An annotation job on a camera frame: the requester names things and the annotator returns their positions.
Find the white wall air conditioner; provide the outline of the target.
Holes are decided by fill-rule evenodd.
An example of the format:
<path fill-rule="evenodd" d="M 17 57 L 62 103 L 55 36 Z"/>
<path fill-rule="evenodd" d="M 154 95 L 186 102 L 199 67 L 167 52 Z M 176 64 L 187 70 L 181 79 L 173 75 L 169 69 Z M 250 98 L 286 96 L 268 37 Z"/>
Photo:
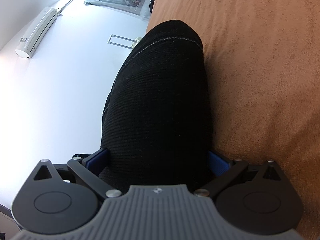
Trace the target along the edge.
<path fill-rule="evenodd" d="M 19 57 L 31 59 L 44 35 L 57 18 L 57 10 L 45 7 L 33 20 L 31 25 L 22 35 L 15 53 Z"/>

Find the black pants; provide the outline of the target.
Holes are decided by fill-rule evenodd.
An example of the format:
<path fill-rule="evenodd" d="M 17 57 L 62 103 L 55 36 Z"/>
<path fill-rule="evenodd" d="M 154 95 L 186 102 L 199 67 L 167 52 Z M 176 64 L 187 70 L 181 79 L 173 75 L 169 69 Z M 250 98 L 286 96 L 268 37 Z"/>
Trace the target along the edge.
<path fill-rule="evenodd" d="M 179 20 L 152 28 L 120 68 L 102 115 L 99 177 L 121 191 L 131 185 L 199 189 L 210 168 L 210 115 L 203 46 Z"/>

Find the orange-brown bed cover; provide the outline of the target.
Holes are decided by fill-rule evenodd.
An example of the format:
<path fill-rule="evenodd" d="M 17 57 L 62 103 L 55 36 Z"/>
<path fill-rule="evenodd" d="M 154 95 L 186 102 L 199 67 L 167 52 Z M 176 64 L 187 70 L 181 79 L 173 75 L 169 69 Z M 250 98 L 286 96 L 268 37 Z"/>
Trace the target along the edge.
<path fill-rule="evenodd" d="M 173 19 L 203 43 L 215 149 L 275 160 L 319 239 L 319 0 L 155 0 L 149 28 Z"/>

